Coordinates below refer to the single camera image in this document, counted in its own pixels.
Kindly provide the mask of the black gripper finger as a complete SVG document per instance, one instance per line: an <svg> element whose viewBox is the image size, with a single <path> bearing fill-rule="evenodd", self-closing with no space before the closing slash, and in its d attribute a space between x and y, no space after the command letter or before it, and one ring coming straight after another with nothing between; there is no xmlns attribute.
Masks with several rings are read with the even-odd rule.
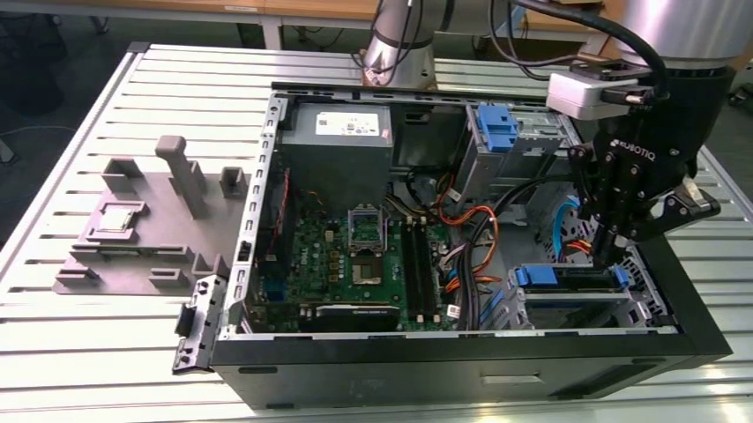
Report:
<svg viewBox="0 0 753 423"><path fill-rule="evenodd" d="M611 267L625 255L625 243L619 237L628 225L628 191L619 185L619 160L612 152L599 158L593 144L569 149L573 186L580 198L579 215L596 221L592 238L592 262L596 267Z"/></svg>
<svg viewBox="0 0 753 423"><path fill-rule="evenodd" d="M661 214L655 217L652 208L657 199L631 199L615 213L611 224L611 263L623 261L627 248L689 223L689 191L677 187L663 198Z"/></svg>

